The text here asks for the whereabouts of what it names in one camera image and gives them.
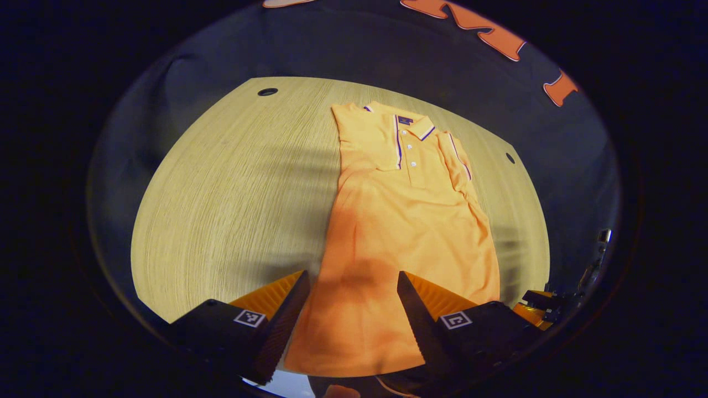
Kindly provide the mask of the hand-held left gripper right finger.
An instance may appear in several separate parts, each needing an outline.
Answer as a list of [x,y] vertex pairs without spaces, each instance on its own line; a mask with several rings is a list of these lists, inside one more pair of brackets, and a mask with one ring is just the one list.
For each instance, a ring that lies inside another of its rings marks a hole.
[[435,381],[487,378],[517,360],[545,331],[503,302],[475,304],[407,271],[397,293]]

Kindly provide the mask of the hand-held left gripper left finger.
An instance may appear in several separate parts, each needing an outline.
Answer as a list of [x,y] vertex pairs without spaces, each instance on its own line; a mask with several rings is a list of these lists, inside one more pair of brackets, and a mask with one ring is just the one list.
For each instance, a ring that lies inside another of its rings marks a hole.
[[310,293],[306,270],[232,302],[205,300],[169,325],[169,342],[220,370],[269,383]]

